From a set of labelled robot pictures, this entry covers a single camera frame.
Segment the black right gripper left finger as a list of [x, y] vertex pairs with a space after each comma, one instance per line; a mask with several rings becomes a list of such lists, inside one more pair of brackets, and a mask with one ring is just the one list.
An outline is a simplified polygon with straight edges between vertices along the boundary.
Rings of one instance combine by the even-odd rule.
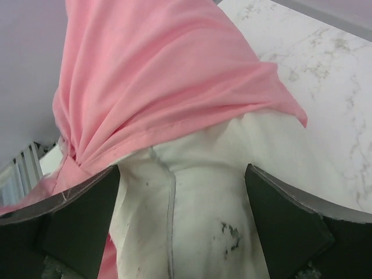
[[120, 173], [85, 182], [1, 216], [1, 278], [97, 278]]

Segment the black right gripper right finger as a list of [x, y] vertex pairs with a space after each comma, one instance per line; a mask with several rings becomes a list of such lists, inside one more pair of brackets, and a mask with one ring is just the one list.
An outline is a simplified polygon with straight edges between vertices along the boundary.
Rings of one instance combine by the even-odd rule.
[[251, 164], [245, 183], [270, 278], [371, 278], [371, 214]]

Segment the white pillow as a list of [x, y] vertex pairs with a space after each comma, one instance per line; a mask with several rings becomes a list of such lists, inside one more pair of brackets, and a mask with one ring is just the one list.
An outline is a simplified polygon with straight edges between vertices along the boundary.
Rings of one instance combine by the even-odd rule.
[[119, 278], [268, 278], [245, 170], [303, 131], [293, 116], [247, 113], [118, 160]]

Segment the pink satin pillowcase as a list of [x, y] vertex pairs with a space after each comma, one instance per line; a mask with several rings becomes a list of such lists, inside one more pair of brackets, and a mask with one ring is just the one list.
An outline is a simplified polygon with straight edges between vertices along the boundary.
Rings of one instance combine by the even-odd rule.
[[[136, 151], [247, 113], [295, 117], [304, 131], [278, 150], [302, 152], [307, 117], [212, 1], [67, 1], [53, 113], [63, 160], [19, 207], [58, 194]], [[119, 278], [110, 232], [100, 278]]]

